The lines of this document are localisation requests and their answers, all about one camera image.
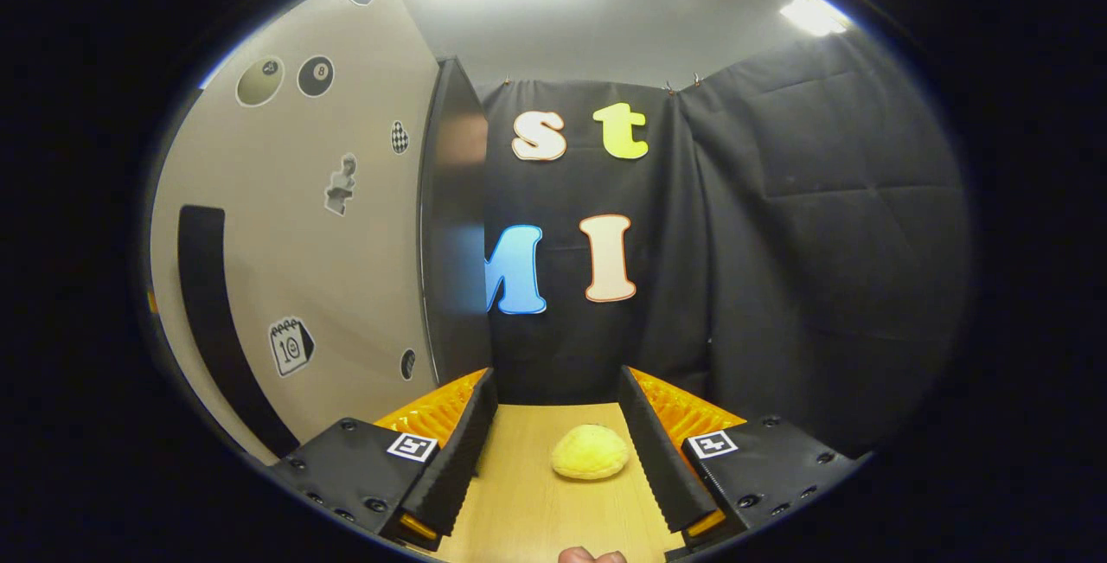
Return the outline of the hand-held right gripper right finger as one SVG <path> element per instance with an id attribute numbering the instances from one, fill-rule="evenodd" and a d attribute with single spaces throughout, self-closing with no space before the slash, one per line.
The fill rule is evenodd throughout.
<path id="1" fill-rule="evenodd" d="M 863 463 L 774 413 L 743 418 L 630 367 L 617 403 L 664 522 L 687 550 L 792 517 Z"/>

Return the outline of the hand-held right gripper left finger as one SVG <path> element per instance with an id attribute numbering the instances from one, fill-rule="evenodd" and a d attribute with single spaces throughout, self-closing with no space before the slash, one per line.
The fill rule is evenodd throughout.
<path id="1" fill-rule="evenodd" d="M 453 533 L 498 397 L 482 368 L 375 423 L 345 417 L 273 465 L 294 496 L 356 530 L 434 552 Z"/>

